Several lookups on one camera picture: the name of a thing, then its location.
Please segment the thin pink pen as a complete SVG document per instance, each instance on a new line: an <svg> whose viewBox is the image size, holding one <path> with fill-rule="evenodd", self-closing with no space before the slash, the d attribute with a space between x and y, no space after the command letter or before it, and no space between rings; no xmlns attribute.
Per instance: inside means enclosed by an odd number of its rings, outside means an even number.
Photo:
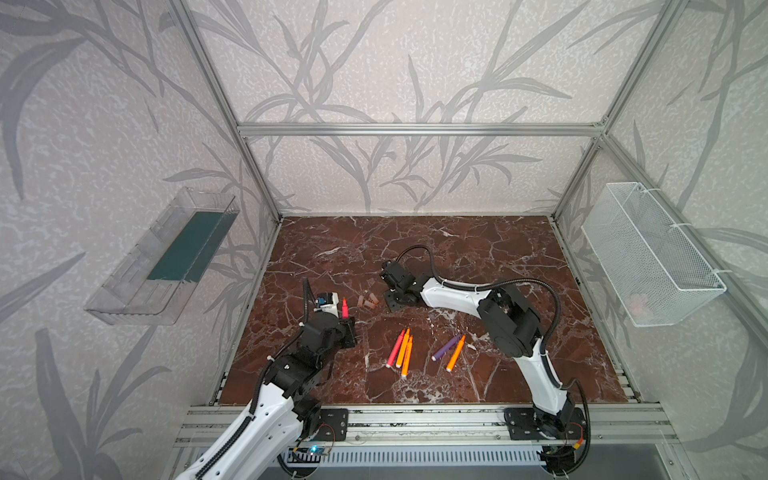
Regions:
<svg viewBox="0 0 768 480"><path fill-rule="evenodd" d="M399 355L399 351L400 351L401 345L402 345L404 337L405 337L405 333L406 333L406 330L403 329L400 332L400 334L398 335L397 339L396 339L396 342L395 342L395 344L394 344L394 346L393 346L393 348L392 348L392 350L391 350L391 352L389 354L387 362L386 362L386 366L388 368L392 368L393 365L395 364L395 361L396 361L396 359L397 359L397 357Z"/></svg>

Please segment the orange pen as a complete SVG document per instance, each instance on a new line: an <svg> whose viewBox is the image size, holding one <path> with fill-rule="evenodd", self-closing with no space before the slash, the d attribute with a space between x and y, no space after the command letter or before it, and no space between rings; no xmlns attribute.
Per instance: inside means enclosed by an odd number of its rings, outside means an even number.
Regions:
<svg viewBox="0 0 768 480"><path fill-rule="evenodd" d="M395 366L398 369L400 369L403 366L403 363L404 363L404 360L405 360L405 356L406 356L407 346L409 344L409 341L410 341L410 329L407 328L405 330L402 342L400 344L400 347L399 347L399 350L398 350L398 356L397 356L396 363L395 363Z"/></svg>
<svg viewBox="0 0 768 480"><path fill-rule="evenodd" d="M457 344L455 346L455 349L453 350L452 356L451 356L451 358L450 358L450 360L449 360L449 362L448 362L448 364L446 366L446 371L447 372L452 372L454 370L455 365L456 365L456 363L457 363L457 361L458 361L458 359L460 357L461 351L462 351L462 349L464 347L465 341L466 341L466 336L465 335L463 335L458 340L458 342L457 342Z"/></svg>
<svg viewBox="0 0 768 480"><path fill-rule="evenodd" d="M410 359L412 354L413 337L408 336L408 341L404 347L403 361L401 365L401 377L406 378L409 372Z"/></svg>

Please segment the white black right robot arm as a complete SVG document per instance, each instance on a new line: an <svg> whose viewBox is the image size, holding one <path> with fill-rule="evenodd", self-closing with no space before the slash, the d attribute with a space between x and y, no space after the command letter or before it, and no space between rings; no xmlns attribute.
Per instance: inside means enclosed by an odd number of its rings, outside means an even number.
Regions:
<svg viewBox="0 0 768 480"><path fill-rule="evenodd" d="M544 331L538 311L517 288L529 283L549 290L550 285L526 278L486 285L456 283L431 274L415 276L396 261L383 263L381 278L388 286L385 299L391 311L429 307L480 319L498 350L513 358L521 370L532 395L532 416L538 431L546 438L559 438L567 432L575 404L546 348L559 324L559 296L550 292L555 313L549 329Z"/></svg>

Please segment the aluminium frame post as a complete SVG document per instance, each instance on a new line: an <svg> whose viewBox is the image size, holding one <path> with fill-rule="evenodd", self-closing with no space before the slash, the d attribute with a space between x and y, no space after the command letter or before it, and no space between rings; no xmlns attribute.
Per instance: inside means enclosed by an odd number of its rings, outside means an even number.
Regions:
<svg viewBox="0 0 768 480"><path fill-rule="evenodd" d="M254 179L256 186L266 203L271 217L275 222L280 223L282 215L250 147L239 133L237 119L226 98L223 86L215 71L214 64L207 54L203 39L195 25L192 11L189 9L186 2L182 0L170 0L169 11L170 15L174 18L174 21L178 24L186 44L191 50L192 57L201 71L203 79L213 97L214 103L223 118L225 130L234 141L235 149L245 162L249 173Z"/></svg>

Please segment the clear plastic wall tray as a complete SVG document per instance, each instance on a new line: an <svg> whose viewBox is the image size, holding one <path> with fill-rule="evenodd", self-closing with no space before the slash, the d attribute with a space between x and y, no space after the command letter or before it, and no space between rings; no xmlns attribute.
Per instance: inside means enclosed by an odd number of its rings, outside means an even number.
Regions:
<svg viewBox="0 0 768 480"><path fill-rule="evenodd" d="M84 310L113 326L175 324L239 213L234 194L181 188Z"/></svg>

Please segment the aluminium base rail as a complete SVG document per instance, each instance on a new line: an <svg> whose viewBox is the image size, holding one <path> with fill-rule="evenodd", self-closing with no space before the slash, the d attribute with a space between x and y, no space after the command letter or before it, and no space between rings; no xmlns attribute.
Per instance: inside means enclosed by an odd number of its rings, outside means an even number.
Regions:
<svg viewBox="0 0 768 480"><path fill-rule="evenodd" d="M509 427L504 405L350 405L348 416L320 438L334 446L541 444L532 427ZM596 444L677 443L666 412L654 403L592 404L591 441Z"/></svg>

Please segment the orange pen upper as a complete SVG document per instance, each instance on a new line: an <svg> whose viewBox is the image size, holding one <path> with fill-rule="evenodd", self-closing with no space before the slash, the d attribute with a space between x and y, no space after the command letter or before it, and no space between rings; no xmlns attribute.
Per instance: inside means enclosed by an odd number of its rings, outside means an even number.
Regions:
<svg viewBox="0 0 768 480"><path fill-rule="evenodd" d="M398 350L398 356L397 356L396 363L395 363L395 366L398 369L400 369L403 366L403 363L404 363L404 360L405 360L405 356L406 356L407 346L409 344L409 341L410 341L410 329L407 328L405 330L402 342L400 344L400 347L399 347L399 350Z"/></svg>

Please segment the orange pen right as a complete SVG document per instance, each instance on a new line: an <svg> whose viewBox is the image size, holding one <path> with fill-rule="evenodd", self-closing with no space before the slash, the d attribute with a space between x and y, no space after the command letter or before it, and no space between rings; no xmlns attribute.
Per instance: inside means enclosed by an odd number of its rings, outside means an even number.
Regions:
<svg viewBox="0 0 768 480"><path fill-rule="evenodd" d="M449 360L449 362L448 362L448 364L446 366L446 371L447 372L452 372L454 370L455 365L456 365L456 363L457 363L457 361L458 361L458 359L460 357L461 351L462 351L462 349L464 347L465 341L466 341L466 336L465 335L463 335L458 340L458 342L457 342L457 344L455 346L455 349L453 350L452 356L451 356L451 358L450 358L450 360Z"/></svg>

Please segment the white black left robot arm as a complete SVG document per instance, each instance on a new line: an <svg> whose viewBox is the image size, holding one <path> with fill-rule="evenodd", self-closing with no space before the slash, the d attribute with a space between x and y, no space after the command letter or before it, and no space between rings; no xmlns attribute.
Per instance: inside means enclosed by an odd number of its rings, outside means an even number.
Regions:
<svg viewBox="0 0 768 480"><path fill-rule="evenodd" d="M253 396L181 479L257 479L287 448L317 432L320 401L312 396L338 351L357 345L355 319L316 311L267 360Z"/></svg>

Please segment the orange pen lower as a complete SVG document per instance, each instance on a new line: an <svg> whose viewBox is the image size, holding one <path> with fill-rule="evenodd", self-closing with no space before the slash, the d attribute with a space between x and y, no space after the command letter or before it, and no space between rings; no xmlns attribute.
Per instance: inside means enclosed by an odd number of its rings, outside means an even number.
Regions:
<svg viewBox="0 0 768 480"><path fill-rule="evenodd" d="M409 372L410 359L412 354L413 337L408 336L408 341L404 347L403 361L401 365L401 377L406 378Z"/></svg>

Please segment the purple marker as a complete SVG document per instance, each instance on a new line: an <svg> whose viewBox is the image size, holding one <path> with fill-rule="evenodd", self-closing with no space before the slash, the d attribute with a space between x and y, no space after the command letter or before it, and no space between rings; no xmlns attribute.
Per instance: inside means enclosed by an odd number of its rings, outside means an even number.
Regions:
<svg viewBox="0 0 768 480"><path fill-rule="evenodd" d="M443 356L446 355L447 352L449 352L452 348L454 348L458 342L461 340L461 335L456 335L453 338L451 338L446 344L444 344L441 348L439 348L432 356L432 361L438 361Z"/></svg>

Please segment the horizontal aluminium crossbar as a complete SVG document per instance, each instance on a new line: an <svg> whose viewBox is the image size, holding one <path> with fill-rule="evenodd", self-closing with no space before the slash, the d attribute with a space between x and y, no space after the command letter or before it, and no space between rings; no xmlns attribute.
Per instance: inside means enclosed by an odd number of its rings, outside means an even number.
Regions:
<svg viewBox="0 0 768 480"><path fill-rule="evenodd" d="M243 123L242 137L266 136L564 136L597 137L602 128L579 123Z"/></svg>

